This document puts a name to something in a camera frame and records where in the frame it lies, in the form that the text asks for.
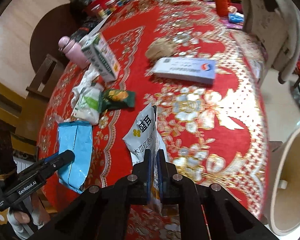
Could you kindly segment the person's left hand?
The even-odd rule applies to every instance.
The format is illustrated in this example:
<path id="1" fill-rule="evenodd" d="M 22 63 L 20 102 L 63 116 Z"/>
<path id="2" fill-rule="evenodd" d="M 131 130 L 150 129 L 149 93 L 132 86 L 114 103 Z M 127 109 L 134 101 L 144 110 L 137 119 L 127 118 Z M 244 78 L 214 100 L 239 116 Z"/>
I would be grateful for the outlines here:
<path id="1" fill-rule="evenodd" d="M 13 217 L 15 218 L 15 224 L 28 224 L 30 222 L 28 214 L 21 211 L 14 211 Z"/>

